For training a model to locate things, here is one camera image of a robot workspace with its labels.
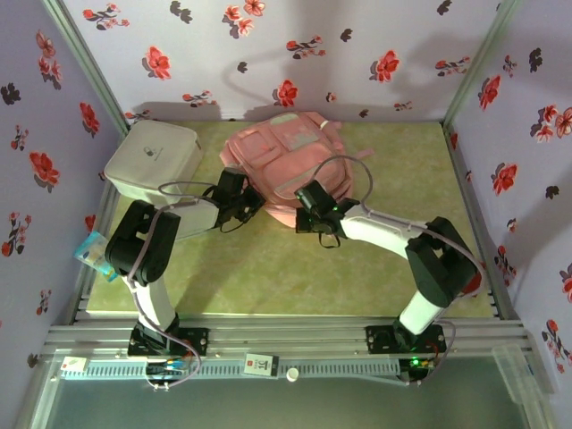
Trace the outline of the pink fabric backpack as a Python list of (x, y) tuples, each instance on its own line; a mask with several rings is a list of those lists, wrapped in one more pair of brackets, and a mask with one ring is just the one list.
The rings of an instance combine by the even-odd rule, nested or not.
[(271, 217), (294, 228), (301, 207), (295, 191), (308, 181), (317, 179), (336, 200), (352, 194), (352, 165), (340, 128), (316, 112), (279, 114), (232, 134), (220, 158), (248, 176)]

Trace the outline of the white zippered storage case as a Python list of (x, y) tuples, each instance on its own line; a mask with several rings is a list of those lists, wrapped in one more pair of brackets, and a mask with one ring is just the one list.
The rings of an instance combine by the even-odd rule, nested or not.
[(180, 201), (203, 157), (197, 133), (166, 122), (133, 124), (104, 169), (105, 177), (126, 198), (156, 206)]

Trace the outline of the white label card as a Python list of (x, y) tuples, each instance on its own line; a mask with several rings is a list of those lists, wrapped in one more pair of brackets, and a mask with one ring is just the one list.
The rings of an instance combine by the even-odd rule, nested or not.
[(243, 373), (260, 377), (276, 377), (280, 358), (275, 355), (247, 353), (245, 355)]

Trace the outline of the light blue printed packet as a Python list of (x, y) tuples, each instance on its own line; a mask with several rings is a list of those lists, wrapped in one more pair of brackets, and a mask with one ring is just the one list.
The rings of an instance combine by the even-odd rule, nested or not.
[(92, 231), (75, 250), (74, 257), (101, 273), (108, 282), (111, 282), (117, 277), (117, 273), (105, 259), (107, 244), (108, 240), (106, 237), (97, 231)]

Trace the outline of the clear plastic container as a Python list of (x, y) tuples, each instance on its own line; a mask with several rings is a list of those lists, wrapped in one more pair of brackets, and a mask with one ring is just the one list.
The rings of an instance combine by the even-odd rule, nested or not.
[(511, 400), (518, 405), (547, 402), (553, 388), (534, 341), (492, 348), (492, 356)]

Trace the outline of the aluminium front rail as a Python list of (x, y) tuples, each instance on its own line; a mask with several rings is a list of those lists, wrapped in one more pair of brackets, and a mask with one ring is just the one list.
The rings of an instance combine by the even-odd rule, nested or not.
[[(181, 326), (207, 328), (206, 358), (231, 360), (248, 351), (293, 359), (368, 358), (366, 328), (390, 324), (387, 317), (199, 315)], [(103, 318), (85, 314), (73, 325), (55, 325), (48, 331), (40, 355), (124, 357), (135, 324), (130, 315)], [(444, 336), (453, 342), (451, 358), (489, 357), (496, 346), (515, 344), (524, 353), (534, 344), (523, 324), (497, 318), (456, 318), (441, 322)]]

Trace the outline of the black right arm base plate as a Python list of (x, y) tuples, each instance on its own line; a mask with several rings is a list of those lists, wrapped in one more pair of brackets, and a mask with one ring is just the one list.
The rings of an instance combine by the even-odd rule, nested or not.
[(447, 350), (440, 325), (431, 324), (414, 334), (399, 321), (392, 324), (369, 325), (365, 328), (366, 345), (370, 354), (429, 353), (439, 355)]

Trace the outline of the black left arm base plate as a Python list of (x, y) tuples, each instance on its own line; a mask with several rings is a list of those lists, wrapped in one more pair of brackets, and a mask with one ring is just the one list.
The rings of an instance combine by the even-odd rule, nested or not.
[(209, 343), (207, 328), (173, 327), (169, 334), (183, 342), (164, 337), (161, 333), (137, 323), (130, 334), (127, 348), (129, 358), (182, 358), (191, 354), (191, 346), (201, 357), (206, 355)]

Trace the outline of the aluminium side rail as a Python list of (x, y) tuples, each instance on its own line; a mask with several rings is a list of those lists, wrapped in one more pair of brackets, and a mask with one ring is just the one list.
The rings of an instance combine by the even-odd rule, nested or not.
[[(89, 213), (91, 216), (89, 225), (92, 232), (97, 231), (106, 235), (110, 231), (118, 197), (119, 194), (114, 185), (106, 181), (97, 203), (97, 209)], [(80, 262), (74, 293), (67, 307), (66, 321), (68, 324), (74, 324), (80, 315), (86, 312), (96, 279), (97, 271)]]
[(458, 141), (456, 148), (453, 148), (450, 140), (450, 129), (442, 124), (442, 132), (447, 143), (458, 186), (467, 210), (472, 233), (475, 237), (478, 260), (484, 264), (484, 284), (480, 287), (479, 291), (485, 292), (489, 297), (491, 306), (494, 308), (493, 314), (496, 317), (502, 320), (518, 320), (519, 316), (510, 300), (509, 289), (504, 282), (501, 270), (494, 263), (494, 257), (497, 255), (497, 247), (491, 239), (483, 211), (479, 206), (475, 189), (475, 179), (469, 180), (466, 177), (469, 168), (460, 150), (460, 141)]

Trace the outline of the aluminium corner post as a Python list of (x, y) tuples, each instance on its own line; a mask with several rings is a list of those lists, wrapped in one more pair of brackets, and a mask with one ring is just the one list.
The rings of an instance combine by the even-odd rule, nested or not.
[(99, 100), (110, 116), (115, 128), (122, 137), (125, 137), (130, 130), (130, 126), (124, 118), (120, 104), (111, 87), (108, 85), (105, 75), (99, 68), (95, 57), (92, 55), (86, 40), (81, 35), (67, 6), (63, 0), (40, 0), (40, 2), (60, 31), (74, 58), (86, 75), (91, 87), (96, 92)]
[(524, 1), (525, 0), (500, 0), (491, 27), (476, 51), (472, 64), (452, 98), (446, 114), (441, 120), (441, 126), (444, 130), (448, 129), (454, 123), (463, 104), (466, 103), (472, 85), (483, 71), (493, 51), (504, 38), (514, 13)]

